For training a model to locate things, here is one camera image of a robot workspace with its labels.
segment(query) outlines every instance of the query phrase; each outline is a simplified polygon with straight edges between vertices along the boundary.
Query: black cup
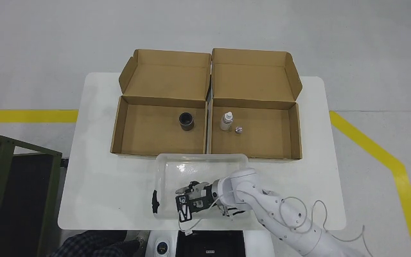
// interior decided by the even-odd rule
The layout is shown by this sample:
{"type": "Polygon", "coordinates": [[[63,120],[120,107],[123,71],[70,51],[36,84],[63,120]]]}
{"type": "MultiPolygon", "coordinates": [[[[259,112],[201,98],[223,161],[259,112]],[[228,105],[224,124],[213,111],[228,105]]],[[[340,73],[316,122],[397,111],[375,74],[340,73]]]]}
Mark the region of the black cup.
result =
{"type": "Polygon", "coordinates": [[[185,131],[192,130],[194,127],[193,116],[188,112],[183,112],[180,115],[179,121],[180,121],[181,128],[185,131]]]}

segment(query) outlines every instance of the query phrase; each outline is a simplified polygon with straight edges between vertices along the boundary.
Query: person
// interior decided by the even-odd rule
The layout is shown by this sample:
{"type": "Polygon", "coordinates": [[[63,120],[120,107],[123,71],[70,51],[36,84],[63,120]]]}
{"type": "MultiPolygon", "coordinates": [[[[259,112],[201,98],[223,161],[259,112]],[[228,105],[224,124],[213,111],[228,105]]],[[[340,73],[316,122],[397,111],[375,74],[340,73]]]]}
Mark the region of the person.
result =
{"type": "Polygon", "coordinates": [[[149,231],[140,231],[138,236],[125,241],[127,230],[88,230],[68,238],[52,257],[133,257],[145,247],[149,231]]]}

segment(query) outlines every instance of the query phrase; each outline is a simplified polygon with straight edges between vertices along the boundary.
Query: yellow tape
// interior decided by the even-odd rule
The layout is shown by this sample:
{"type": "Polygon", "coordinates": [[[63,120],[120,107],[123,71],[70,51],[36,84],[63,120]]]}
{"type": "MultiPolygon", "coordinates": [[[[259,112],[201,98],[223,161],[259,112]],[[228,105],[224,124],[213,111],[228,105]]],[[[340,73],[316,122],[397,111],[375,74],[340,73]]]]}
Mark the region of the yellow tape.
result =
{"type": "Polygon", "coordinates": [[[0,110],[3,123],[75,123],[78,110],[0,110]]]}
{"type": "Polygon", "coordinates": [[[331,123],[338,130],[391,170],[396,183],[399,200],[403,207],[405,221],[408,226],[408,233],[411,235],[411,184],[405,166],[401,161],[382,149],[381,146],[377,145],[373,140],[348,123],[348,121],[336,112],[330,111],[329,117],[331,118],[331,123]]]}

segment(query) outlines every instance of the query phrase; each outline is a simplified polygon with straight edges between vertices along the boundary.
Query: white robotic arm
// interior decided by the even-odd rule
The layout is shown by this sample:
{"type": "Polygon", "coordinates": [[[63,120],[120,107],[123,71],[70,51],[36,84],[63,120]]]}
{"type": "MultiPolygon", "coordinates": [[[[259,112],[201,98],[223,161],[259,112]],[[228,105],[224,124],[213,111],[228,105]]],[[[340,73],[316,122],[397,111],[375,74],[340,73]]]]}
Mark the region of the white robotic arm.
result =
{"type": "Polygon", "coordinates": [[[192,212],[207,209],[214,202],[225,209],[234,207],[240,211],[253,210],[262,226],[302,256],[365,256],[342,245],[306,217],[307,213],[300,213],[282,197],[263,191],[259,176],[252,168],[238,170],[213,184],[196,182],[176,191],[183,192],[186,193],[184,202],[190,201],[191,209],[194,209],[192,212]]]}

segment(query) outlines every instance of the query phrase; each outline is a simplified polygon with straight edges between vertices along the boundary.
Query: open cardboard box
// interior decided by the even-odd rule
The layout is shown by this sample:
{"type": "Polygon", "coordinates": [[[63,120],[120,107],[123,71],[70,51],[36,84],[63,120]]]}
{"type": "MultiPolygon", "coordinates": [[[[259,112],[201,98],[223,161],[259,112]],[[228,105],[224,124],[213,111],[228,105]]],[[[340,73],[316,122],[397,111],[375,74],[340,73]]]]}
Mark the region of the open cardboard box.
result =
{"type": "Polygon", "coordinates": [[[302,84],[291,54],[278,51],[214,49],[210,153],[301,159],[298,104],[302,84]],[[232,112],[241,134],[220,129],[232,112]]]}
{"type": "Polygon", "coordinates": [[[114,154],[204,154],[211,55],[135,50],[119,78],[119,99],[110,151],[114,154]],[[190,131],[180,127],[193,115],[190,131]]]}

